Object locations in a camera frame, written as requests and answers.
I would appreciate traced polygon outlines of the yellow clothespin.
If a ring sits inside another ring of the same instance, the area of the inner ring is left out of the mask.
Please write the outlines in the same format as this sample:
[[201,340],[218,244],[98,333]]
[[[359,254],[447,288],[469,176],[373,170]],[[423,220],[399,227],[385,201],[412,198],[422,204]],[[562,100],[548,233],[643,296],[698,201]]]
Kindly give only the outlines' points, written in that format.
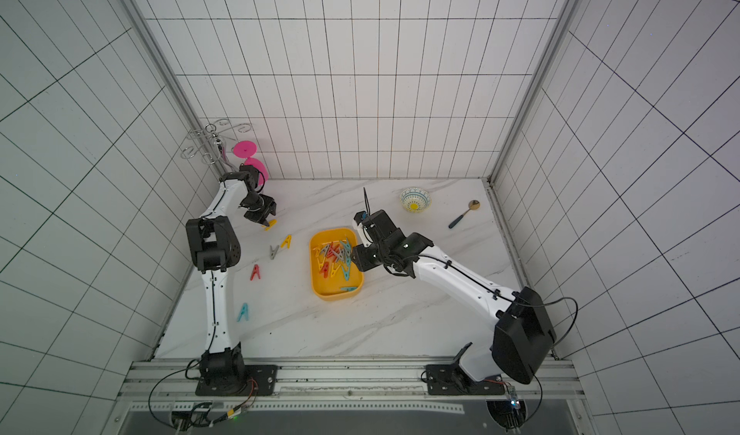
[[275,224],[277,224],[277,222],[278,222],[277,219],[270,220],[269,222],[267,222],[267,226],[265,227],[264,231],[271,230],[271,228],[275,227]]
[[287,237],[286,237],[286,238],[285,238],[285,239],[283,240],[283,242],[281,242],[281,248],[286,248],[286,249],[289,249],[289,248],[290,248],[290,246],[291,246],[291,242],[292,242],[292,236],[291,236],[291,234],[289,234],[289,235],[288,235],[288,236],[287,236]]

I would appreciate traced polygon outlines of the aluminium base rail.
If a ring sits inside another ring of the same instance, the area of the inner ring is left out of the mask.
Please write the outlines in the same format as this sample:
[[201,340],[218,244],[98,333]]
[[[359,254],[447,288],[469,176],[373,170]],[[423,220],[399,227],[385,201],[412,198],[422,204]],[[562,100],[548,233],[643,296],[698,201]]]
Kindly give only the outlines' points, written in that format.
[[223,413],[240,403],[252,411],[426,410],[459,413],[464,402],[512,401],[534,410],[547,400],[584,400],[568,361],[546,360],[530,384],[512,377],[464,383],[450,357],[354,357],[254,359],[248,383],[235,395],[198,389],[196,373],[183,360],[154,360],[131,366],[119,391],[115,416],[131,411]]

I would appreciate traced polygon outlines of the yellow storage box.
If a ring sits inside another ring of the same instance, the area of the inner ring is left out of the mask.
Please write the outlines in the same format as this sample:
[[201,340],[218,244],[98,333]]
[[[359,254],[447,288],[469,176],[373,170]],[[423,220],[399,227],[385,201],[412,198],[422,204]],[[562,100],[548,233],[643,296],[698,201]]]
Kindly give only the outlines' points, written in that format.
[[[364,283],[364,276],[358,270],[351,260],[345,259],[342,254],[341,241],[347,240],[354,248],[358,244],[357,235],[350,228],[342,227],[331,230],[325,230],[315,234],[310,240],[310,274],[311,285],[314,294],[325,301],[335,301],[350,298],[360,293]],[[332,245],[338,253],[338,259],[332,260],[325,257],[317,257],[315,249],[317,247]],[[324,278],[320,269],[325,263],[331,263],[331,274],[329,278]],[[341,265],[351,267],[350,280],[346,282],[343,277]],[[354,292],[342,292],[343,287],[358,287]]]

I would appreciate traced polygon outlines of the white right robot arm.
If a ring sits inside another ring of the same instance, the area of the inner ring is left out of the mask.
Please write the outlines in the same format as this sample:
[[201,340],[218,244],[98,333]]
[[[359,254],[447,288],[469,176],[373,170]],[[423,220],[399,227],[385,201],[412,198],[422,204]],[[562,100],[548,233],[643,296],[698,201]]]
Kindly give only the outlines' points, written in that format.
[[385,211],[354,216],[360,244],[351,252],[358,270],[377,266],[446,292],[483,319],[493,331],[490,346],[465,346],[458,367],[472,382],[504,374],[531,383],[557,341],[547,307],[535,290],[500,286],[453,260],[422,234],[405,236]]

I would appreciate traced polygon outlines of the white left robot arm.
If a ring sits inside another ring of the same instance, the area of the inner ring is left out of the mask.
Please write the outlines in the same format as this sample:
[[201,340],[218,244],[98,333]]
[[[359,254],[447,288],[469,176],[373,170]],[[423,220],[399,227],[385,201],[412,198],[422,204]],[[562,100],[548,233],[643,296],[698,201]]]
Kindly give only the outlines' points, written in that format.
[[252,165],[224,174],[209,207],[185,224],[192,264],[202,275],[206,295],[207,337],[200,375],[207,385],[236,385],[246,380],[240,340],[233,334],[231,269],[241,260],[241,245],[229,219],[242,209],[244,217],[263,227],[277,214],[274,198],[263,193],[266,180]]

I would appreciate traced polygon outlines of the pink plastic wine glass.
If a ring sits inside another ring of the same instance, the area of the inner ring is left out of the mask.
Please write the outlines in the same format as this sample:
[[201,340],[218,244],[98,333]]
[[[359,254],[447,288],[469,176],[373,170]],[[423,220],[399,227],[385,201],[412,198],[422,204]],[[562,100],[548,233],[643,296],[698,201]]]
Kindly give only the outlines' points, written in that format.
[[242,159],[244,165],[256,167],[259,172],[258,184],[263,185],[269,179],[269,174],[264,163],[256,157],[257,151],[258,147],[256,143],[250,141],[237,142],[232,148],[233,155]]

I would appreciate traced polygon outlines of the patterned yellow blue bowl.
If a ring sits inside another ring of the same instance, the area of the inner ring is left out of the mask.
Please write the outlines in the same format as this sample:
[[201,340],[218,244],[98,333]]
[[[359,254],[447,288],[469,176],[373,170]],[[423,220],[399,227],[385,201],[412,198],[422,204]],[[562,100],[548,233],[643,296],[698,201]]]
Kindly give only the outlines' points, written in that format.
[[401,191],[400,203],[405,211],[410,213],[421,213],[431,205],[431,196],[423,188],[407,187]]

